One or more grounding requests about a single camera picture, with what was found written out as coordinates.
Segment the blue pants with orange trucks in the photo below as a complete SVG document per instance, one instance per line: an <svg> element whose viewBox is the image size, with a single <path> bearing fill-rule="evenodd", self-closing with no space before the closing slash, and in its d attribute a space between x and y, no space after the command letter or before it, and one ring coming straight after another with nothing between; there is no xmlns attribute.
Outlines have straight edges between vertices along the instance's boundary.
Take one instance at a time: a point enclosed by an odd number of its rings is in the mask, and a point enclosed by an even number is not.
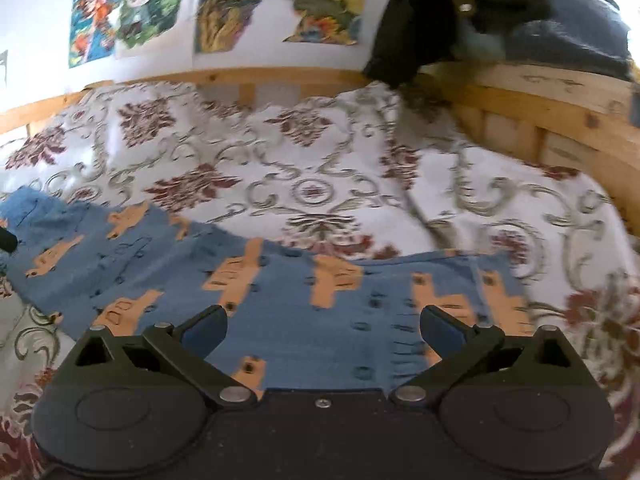
<svg viewBox="0 0 640 480"><path fill-rule="evenodd" d="M430 366L429 304L509 335L532 330L503 254L424 252L348 261L230 234L156 207L68 204L22 188L1 205L17 236L10 284L64 332L129 336L211 306L228 332L209 362L255 391L390 390Z"/></svg>

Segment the white floral bedspread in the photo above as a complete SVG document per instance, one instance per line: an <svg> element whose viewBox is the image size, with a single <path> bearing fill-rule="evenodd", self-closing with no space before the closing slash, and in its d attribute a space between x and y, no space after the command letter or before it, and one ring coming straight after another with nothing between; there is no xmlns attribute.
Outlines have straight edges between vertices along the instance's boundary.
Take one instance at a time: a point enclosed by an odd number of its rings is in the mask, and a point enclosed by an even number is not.
<svg viewBox="0 0 640 480"><path fill-rule="evenodd" d="M503 254L533 330L503 332L426 408L390 400L412 378L247 386L255 405L218 408L143 330L68 336L13 288L1 251L3 478L638 477L639 257L622 217L592 177L489 151L446 107L415 112L384 84L255 107L118 84L36 134L2 134L1 205L22 188L348 261Z"/></svg>

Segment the colourful cartoon poster left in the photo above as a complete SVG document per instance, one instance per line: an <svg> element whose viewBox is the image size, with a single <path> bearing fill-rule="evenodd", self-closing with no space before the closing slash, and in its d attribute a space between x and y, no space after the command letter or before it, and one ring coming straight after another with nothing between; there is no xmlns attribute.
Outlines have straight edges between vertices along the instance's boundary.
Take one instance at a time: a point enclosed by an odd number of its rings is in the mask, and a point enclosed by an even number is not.
<svg viewBox="0 0 640 480"><path fill-rule="evenodd" d="M188 31L191 0L73 0L68 66L172 47Z"/></svg>

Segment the wooden bed frame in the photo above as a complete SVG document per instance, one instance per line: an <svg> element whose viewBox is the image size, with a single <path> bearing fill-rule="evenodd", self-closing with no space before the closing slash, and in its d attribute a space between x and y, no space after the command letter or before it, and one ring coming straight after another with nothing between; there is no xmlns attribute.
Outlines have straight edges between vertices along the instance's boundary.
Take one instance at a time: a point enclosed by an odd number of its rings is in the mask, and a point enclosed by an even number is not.
<svg viewBox="0 0 640 480"><path fill-rule="evenodd" d="M630 120L632 98L638 94L630 82L535 65L445 63L430 72L472 140L526 162L590 174L611 196L630 234L639 236L639 128ZM231 87L244 105L256 104L265 86L294 87L303 99L335 96L369 82L356 70L320 67L212 68L124 81L162 80ZM8 110L1 114L1 134L23 126L31 133L32 125L39 132L90 89L113 82L94 82Z"/></svg>

